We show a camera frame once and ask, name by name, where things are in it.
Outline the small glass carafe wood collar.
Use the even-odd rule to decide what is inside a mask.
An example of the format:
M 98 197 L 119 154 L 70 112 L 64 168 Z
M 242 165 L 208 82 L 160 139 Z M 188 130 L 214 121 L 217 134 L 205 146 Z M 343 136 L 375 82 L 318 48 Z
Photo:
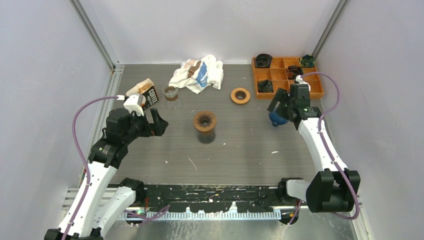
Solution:
M 176 101 L 179 97 L 178 94 L 179 85 L 178 84 L 167 84 L 162 87 L 162 92 L 167 101 L 173 102 Z

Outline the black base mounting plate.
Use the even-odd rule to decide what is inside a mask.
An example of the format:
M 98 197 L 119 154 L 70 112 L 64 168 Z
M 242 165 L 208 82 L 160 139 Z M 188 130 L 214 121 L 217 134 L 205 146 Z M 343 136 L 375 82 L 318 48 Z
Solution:
M 267 213 L 282 207 L 295 209 L 298 200 L 283 195 L 276 185 L 146 184 L 142 199 L 131 207 L 158 211 L 169 206 L 171 213 Z

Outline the rolled dark tie back left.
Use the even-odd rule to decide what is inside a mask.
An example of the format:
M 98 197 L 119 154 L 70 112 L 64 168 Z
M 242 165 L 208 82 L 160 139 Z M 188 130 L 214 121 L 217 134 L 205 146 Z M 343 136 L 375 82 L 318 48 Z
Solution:
M 273 57 L 267 53 L 261 53 L 256 56 L 254 66 L 257 69 L 268 69 L 271 66 Z

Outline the rolled orange floral tie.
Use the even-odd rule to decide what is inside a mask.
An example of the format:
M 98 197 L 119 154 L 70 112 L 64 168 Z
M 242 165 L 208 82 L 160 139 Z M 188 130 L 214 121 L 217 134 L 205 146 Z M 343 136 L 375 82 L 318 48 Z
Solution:
M 304 74 L 303 69 L 300 66 L 290 65 L 286 69 L 286 75 L 289 80 L 295 80 L 297 76 Z

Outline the glass carafe dark wood collar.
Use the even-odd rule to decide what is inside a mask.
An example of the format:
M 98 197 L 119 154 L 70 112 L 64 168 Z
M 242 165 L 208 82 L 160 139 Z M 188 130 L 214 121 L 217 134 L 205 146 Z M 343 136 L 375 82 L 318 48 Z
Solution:
M 216 138 L 216 133 L 214 130 L 210 131 L 199 131 L 197 134 L 197 139 L 202 144 L 210 144 Z

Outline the orange wooden compartment tray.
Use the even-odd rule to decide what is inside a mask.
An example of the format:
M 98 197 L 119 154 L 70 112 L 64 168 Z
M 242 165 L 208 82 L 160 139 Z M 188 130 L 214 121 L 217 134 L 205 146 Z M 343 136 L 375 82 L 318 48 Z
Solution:
M 275 92 L 282 88 L 289 91 L 291 84 L 294 83 L 292 73 L 288 70 L 289 66 L 298 66 L 302 68 L 305 74 L 316 72 L 317 68 L 304 67 L 301 65 L 299 57 L 295 56 L 277 56 L 272 59 L 269 67 L 258 68 L 255 66 L 256 58 L 251 60 L 251 69 L 253 76 L 253 90 L 257 99 L 272 99 Z M 263 92 L 259 89 L 259 84 L 266 81 L 268 85 L 272 86 L 272 91 Z

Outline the rolled green floral tie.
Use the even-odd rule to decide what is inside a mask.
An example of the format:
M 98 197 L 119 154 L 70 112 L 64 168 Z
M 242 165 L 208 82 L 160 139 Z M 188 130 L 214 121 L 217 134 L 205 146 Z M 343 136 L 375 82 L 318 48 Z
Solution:
M 315 57 L 309 54 L 306 54 L 299 58 L 299 65 L 301 68 L 314 68 L 315 67 Z

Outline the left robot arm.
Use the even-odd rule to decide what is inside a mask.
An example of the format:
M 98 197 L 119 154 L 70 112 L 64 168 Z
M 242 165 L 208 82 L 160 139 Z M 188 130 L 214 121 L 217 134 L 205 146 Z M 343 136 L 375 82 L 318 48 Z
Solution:
M 109 112 L 102 137 L 88 156 L 88 173 L 65 218 L 58 228 L 48 229 L 46 240 L 103 240 L 127 207 L 141 206 L 146 200 L 142 181 L 125 178 L 114 196 L 103 207 L 101 199 L 111 179 L 128 153 L 128 146 L 139 137 L 162 136 L 169 123 L 156 108 L 150 109 L 153 122 L 135 111 L 116 108 Z

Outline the orange coffee filter box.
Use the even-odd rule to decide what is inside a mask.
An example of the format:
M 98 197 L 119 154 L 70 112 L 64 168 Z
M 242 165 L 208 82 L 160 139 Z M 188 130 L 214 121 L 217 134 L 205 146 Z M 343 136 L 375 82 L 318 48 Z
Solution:
M 150 78 L 137 83 L 125 93 L 127 97 L 132 94 L 140 94 L 140 97 L 142 98 L 141 107 L 143 110 L 152 107 L 159 101 L 158 91 L 156 90 L 154 82 Z

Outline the rolled dark green tie front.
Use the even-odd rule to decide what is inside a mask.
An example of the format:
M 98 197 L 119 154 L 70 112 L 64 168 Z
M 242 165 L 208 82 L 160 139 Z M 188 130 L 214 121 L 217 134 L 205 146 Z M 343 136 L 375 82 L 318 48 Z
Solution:
M 258 89 L 259 93 L 273 93 L 274 92 L 273 83 L 269 79 L 259 81 L 257 83 L 257 89 Z

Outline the crumpled white plastic bag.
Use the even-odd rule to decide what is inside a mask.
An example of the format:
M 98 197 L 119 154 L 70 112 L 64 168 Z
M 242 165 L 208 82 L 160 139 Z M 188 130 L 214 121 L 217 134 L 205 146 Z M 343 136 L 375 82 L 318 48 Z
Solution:
M 223 62 L 212 54 L 201 59 L 189 58 L 174 71 L 168 86 L 187 88 L 195 94 L 199 94 L 208 86 L 220 90 L 224 78 L 223 66 Z

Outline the aluminium frame rail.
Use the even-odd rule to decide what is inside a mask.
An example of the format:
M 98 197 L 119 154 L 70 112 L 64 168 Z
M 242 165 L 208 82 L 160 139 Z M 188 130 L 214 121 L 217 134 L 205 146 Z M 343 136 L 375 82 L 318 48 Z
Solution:
M 288 221 L 298 200 L 289 196 L 286 186 L 269 185 L 144 185 L 143 198 L 126 208 L 134 214 L 153 218 L 169 206 L 157 220 L 280 220 Z M 350 212 L 355 207 L 350 191 L 334 186 L 312 189 L 309 200 L 301 203 L 312 213 Z

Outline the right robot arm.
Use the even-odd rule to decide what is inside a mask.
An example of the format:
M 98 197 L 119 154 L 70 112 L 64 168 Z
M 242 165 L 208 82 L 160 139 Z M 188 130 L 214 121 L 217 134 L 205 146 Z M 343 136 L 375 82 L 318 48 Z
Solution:
M 316 170 L 312 181 L 282 178 L 277 198 L 283 205 L 304 201 L 313 213 L 347 213 L 359 209 L 357 193 L 361 177 L 350 170 L 337 154 L 327 131 L 323 114 L 311 106 L 309 87 L 295 83 L 287 91 L 279 88 L 268 111 L 288 120 L 304 139 Z

